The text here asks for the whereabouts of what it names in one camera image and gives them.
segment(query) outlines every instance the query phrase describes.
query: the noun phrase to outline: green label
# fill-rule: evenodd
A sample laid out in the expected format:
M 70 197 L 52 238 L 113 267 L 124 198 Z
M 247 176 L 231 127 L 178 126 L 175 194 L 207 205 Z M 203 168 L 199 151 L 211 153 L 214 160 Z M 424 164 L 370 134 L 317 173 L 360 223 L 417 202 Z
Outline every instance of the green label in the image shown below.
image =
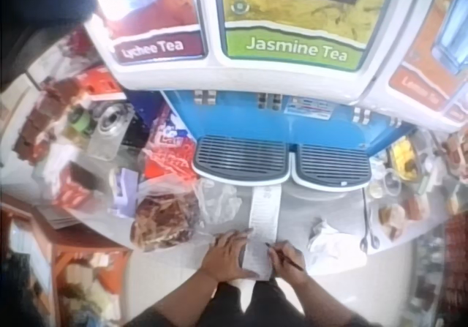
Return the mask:
M 337 69 L 358 68 L 363 50 L 326 38 L 270 29 L 226 29 L 229 57 L 295 61 Z

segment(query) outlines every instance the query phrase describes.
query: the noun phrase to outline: wooden shelf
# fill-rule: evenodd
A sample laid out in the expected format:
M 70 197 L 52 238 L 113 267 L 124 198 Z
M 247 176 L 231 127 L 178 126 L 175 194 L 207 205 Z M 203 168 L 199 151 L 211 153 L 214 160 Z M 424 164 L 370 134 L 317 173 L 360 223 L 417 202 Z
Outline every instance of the wooden shelf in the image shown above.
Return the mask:
M 17 217 L 30 221 L 32 232 L 43 255 L 51 265 L 52 305 L 57 326 L 61 326 L 61 315 L 58 291 L 65 284 L 64 270 L 68 264 L 82 255 L 95 252 L 111 256 L 111 268 L 97 268 L 96 277 L 109 293 L 121 297 L 125 267 L 131 251 L 101 236 L 80 223 L 55 230 L 44 216 L 30 204 L 3 195 L 1 197 L 1 248 L 2 254 L 8 248 L 8 235 L 12 218 Z

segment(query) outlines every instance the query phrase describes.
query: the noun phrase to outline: metal grate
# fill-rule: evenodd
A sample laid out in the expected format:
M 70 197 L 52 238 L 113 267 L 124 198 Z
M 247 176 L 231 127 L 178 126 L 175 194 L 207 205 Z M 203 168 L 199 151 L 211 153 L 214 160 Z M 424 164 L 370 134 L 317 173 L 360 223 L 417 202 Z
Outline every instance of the metal grate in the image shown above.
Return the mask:
M 209 135 L 197 144 L 197 170 L 233 181 L 271 181 L 289 173 L 286 143 Z
M 359 186 L 371 179 L 369 157 L 355 149 L 300 145 L 296 172 L 300 179 L 326 187 Z

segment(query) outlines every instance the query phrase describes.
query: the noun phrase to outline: drip tray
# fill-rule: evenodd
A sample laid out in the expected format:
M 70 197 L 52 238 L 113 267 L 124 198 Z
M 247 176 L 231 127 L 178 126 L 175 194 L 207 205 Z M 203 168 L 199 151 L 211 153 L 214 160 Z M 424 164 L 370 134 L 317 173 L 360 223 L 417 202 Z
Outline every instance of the drip tray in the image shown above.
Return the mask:
M 365 187 L 371 179 L 365 151 L 299 145 L 291 160 L 292 178 L 309 188 L 345 192 Z
M 290 176 L 288 145 L 209 135 L 198 141 L 193 168 L 201 176 L 231 184 L 278 184 Z

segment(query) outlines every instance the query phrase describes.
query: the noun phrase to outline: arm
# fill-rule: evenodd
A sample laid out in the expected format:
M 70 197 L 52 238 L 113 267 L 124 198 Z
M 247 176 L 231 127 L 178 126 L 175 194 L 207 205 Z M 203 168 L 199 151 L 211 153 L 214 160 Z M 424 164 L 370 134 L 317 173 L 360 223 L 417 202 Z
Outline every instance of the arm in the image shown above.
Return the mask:
M 218 283 L 254 276 L 252 272 L 241 269 L 238 261 L 247 236 L 248 233 L 238 231 L 218 236 L 206 253 L 201 268 L 179 288 L 137 316 L 128 327 L 194 326 Z
M 292 286 L 301 302 L 307 320 L 318 327 L 343 327 L 353 324 L 353 320 L 357 317 L 356 314 L 328 294 L 306 273 L 306 264 L 300 251 L 288 242 L 278 243 L 273 248 L 269 249 L 268 254 L 275 272 Z M 299 271 L 290 264 L 281 262 L 277 251 L 283 251 L 292 261 L 304 268 L 304 271 Z

